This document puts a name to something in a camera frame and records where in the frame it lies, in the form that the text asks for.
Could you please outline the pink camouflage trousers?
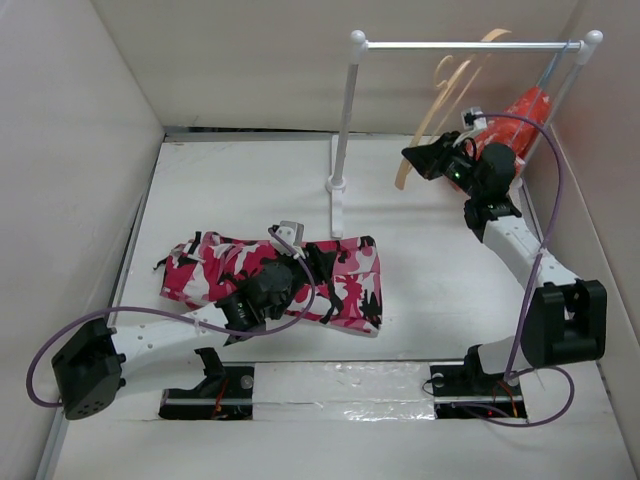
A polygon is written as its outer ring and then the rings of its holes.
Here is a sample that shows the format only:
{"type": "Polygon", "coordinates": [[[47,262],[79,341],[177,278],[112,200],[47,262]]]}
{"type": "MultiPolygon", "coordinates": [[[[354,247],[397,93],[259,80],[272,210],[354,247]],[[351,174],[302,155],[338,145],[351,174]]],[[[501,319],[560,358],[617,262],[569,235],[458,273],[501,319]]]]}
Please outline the pink camouflage trousers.
{"type": "MultiPolygon", "coordinates": [[[[231,296],[239,300],[239,281],[243,278],[240,271],[261,257],[273,258],[279,252],[270,240],[240,240],[214,231],[197,231],[189,242],[175,246],[155,265],[164,269],[160,295],[191,309],[221,303],[231,296]]],[[[335,320],[309,321],[375,336],[383,315],[375,240],[361,236],[304,242],[304,258],[309,256],[305,250],[310,247],[336,253],[331,278],[340,298],[340,310],[335,320]]]]}

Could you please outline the beige wooden hanger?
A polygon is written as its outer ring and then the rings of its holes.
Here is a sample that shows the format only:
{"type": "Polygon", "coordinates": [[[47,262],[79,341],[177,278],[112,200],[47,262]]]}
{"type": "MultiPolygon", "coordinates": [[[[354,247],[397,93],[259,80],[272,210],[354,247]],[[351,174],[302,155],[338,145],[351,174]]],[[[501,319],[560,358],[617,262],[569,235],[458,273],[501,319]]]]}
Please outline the beige wooden hanger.
{"type": "Polygon", "coordinates": [[[472,53],[461,61],[448,79],[439,79],[443,67],[453,64],[457,59],[455,55],[446,55],[441,59],[433,74],[434,87],[438,95],[426,113],[424,119],[416,130],[409,147],[420,144],[425,135],[429,136],[429,142],[441,134],[440,130],[448,118],[457,108],[467,90],[471,87],[476,77],[481,73],[491,54],[481,56],[472,53]]]}

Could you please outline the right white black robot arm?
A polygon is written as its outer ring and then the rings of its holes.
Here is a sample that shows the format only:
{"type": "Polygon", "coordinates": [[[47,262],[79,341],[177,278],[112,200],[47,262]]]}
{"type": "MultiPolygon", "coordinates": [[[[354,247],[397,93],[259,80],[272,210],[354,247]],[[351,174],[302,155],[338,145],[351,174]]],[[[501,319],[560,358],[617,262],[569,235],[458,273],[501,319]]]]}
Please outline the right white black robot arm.
{"type": "Polygon", "coordinates": [[[510,198],[516,154],[491,143],[481,151],[457,131],[402,155],[426,180],[445,177],[468,199],[464,217],[524,288],[516,333],[468,349],[454,382],[476,394],[529,369],[599,360],[606,348],[607,292],[564,267],[527,226],[510,198]]]}

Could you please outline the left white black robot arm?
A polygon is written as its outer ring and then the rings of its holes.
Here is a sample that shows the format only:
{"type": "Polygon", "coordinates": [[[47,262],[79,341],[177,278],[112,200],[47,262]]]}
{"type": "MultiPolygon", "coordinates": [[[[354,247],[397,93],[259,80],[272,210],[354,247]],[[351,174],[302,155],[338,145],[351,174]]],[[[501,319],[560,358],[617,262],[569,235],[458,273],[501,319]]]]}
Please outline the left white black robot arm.
{"type": "Polygon", "coordinates": [[[312,248],[279,255],[222,299],[184,315],[157,311],[158,321],[145,326],[111,327],[104,314],[84,321],[51,360],[66,418],[88,418],[149,390],[148,369],[165,369],[185,352],[202,361],[188,374],[192,392],[216,394],[226,375],[219,349],[272,334],[267,321],[287,314],[301,291],[308,294],[302,311],[309,312],[317,286],[330,279],[328,259],[312,248]]]}

